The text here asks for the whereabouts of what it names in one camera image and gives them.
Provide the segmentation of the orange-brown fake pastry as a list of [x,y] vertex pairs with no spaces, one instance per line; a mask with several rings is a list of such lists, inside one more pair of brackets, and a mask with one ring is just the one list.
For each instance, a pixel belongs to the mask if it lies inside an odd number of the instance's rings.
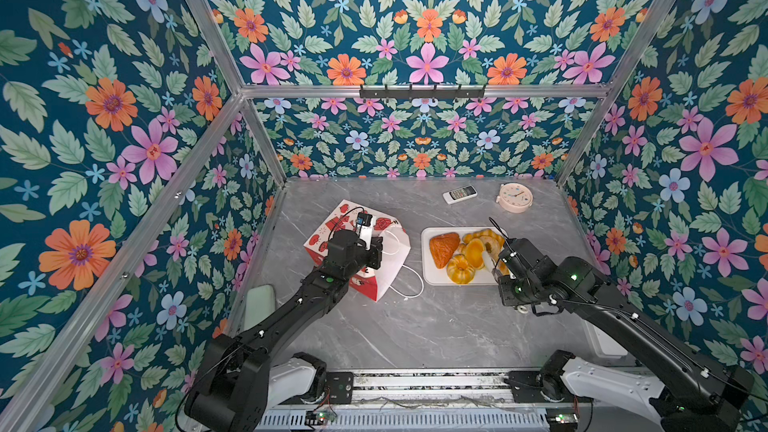
[[436,235],[429,240],[429,251],[437,269],[444,269],[461,244],[458,233]]

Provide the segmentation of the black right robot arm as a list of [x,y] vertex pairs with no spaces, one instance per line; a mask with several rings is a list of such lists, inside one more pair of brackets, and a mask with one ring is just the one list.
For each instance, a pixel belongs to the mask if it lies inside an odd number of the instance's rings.
[[503,305],[536,316],[575,314],[617,342],[649,370],[647,376],[592,364],[558,350],[538,373],[542,395],[609,403],[665,431],[734,431],[752,398],[753,376],[688,347],[629,303],[608,278],[575,256],[555,264],[527,239],[508,239],[499,260],[509,272],[496,281]]

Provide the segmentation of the yellow fake croissant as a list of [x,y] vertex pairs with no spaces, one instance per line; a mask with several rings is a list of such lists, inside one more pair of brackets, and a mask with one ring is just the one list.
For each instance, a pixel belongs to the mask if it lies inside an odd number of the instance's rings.
[[479,239],[482,237],[488,237],[490,239],[495,240],[496,242],[501,242],[501,243],[504,242],[504,237],[499,233],[497,233],[495,230],[490,228],[481,229],[475,232],[469,232],[463,236],[462,240],[464,243],[469,243],[474,239]]

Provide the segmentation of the yellow ring fake bread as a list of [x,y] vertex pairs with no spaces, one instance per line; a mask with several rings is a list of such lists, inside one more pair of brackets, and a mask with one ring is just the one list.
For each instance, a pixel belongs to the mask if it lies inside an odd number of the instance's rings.
[[483,269],[485,267],[483,259],[485,251],[485,243],[480,238],[473,238],[463,244],[461,254],[472,268]]

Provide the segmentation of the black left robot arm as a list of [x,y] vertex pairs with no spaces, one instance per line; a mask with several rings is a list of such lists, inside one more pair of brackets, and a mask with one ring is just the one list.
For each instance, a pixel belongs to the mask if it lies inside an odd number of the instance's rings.
[[185,415],[211,431],[253,431],[264,413],[290,397],[270,391],[275,356],[346,295],[351,278],[381,266],[383,239],[369,241],[341,230],[327,256],[302,280],[294,296],[235,337],[222,334],[206,348],[194,385],[183,400]]

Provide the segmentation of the white and red paper bag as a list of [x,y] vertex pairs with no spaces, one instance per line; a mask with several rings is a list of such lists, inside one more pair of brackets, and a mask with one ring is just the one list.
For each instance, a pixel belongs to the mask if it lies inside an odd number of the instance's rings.
[[351,278],[351,287],[374,302],[382,299],[401,269],[406,268],[405,260],[411,251],[410,239],[401,223],[384,212],[342,200],[324,222],[304,242],[304,249],[312,260],[320,265],[327,256],[328,241],[339,230],[359,229],[357,217],[360,213],[371,215],[369,225],[363,226],[363,238],[382,240],[382,264],[378,268],[366,268]]

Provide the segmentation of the brown sesame fake bagel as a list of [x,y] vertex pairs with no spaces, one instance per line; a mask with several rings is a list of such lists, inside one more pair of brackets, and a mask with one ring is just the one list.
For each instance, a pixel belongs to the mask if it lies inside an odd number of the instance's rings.
[[484,243],[486,251],[492,258],[492,260],[493,261],[498,260],[499,255],[503,250],[505,239],[502,236],[495,233],[483,235],[480,237],[480,239]]

